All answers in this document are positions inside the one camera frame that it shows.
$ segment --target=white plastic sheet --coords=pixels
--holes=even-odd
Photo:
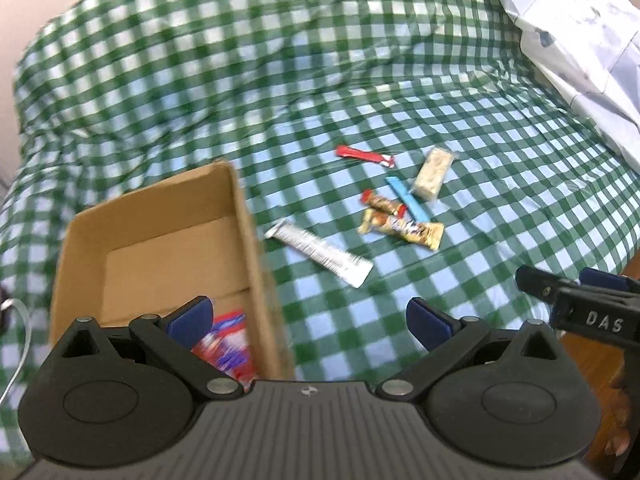
[[[523,53],[640,173],[640,10],[628,0],[500,0]]]

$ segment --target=green and white checkered cloth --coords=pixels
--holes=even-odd
[[[18,66],[24,163],[0,216],[1,283],[35,330],[0,412],[2,460],[24,458],[15,409],[47,354],[66,224],[221,156],[262,234],[288,216],[375,262],[354,289],[266,241],[301,379],[378,381],[414,361],[412,296],[516,328],[548,317],[516,290],[521,264],[619,271],[640,237],[638,176],[534,81],[518,38],[498,0],[83,0],[50,22]],[[398,168],[337,158],[338,144]],[[425,205],[446,225],[440,250],[357,234],[360,193],[391,197],[385,176],[415,178],[436,144],[459,153]]]

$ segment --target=snack package in box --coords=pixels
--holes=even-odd
[[[216,316],[210,332],[191,351],[242,383],[245,390],[257,378],[242,310]]]

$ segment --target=gray ribbed surface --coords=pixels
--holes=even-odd
[[[309,386],[316,389],[310,396]],[[258,382],[248,396],[212,402],[176,446],[103,471],[39,462],[33,480],[595,480],[575,463],[503,471],[439,442],[409,404],[374,397],[363,383]]]

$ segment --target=open cardboard box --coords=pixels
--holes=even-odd
[[[51,307],[54,344],[78,316],[126,326],[195,296],[216,315],[246,314],[262,378],[293,377],[280,307],[234,168],[187,171],[78,214],[69,224]]]

